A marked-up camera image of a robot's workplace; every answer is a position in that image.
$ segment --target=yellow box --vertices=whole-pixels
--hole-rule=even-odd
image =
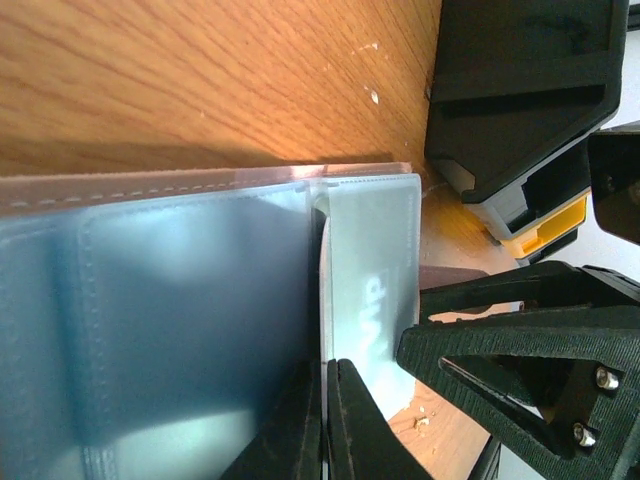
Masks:
[[[584,222],[587,216],[587,195],[588,193],[525,233],[500,242],[514,258],[528,257]]]

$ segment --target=wood grain surface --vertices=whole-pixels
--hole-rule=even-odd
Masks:
[[[422,263],[512,268],[424,162],[439,10],[439,0],[3,2],[0,175],[393,158],[422,175]],[[423,385],[391,425],[439,480],[465,479],[487,438]]]

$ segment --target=screw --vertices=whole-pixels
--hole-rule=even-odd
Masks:
[[[620,380],[606,368],[598,367],[596,370],[596,384],[604,390],[617,390]]]
[[[573,424],[573,438],[581,447],[593,447],[596,443],[596,437],[591,430],[581,423]]]

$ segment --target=white wall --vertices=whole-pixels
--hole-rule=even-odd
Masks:
[[[615,127],[640,120],[640,31],[627,35],[622,67],[622,95],[616,116],[604,125]],[[580,227],[578,239],[550,260],[562,260],[575,266],[596,265],[611,268],[640,281],[640,246],[609,235],[598,227],[589,199],[587,220]],[[502,448],[499,480],[543,480],[515,454]]]

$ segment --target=silver screw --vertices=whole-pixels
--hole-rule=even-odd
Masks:
[[[604,390],[617,390],[618,386],[620,386],[620,380],[615,373],[604,367],[598,367],[596,370],[596,384]]]
[[[581,447],[593,447],[596,443],[596,437],[581,423],[573,424],[573,438]]]

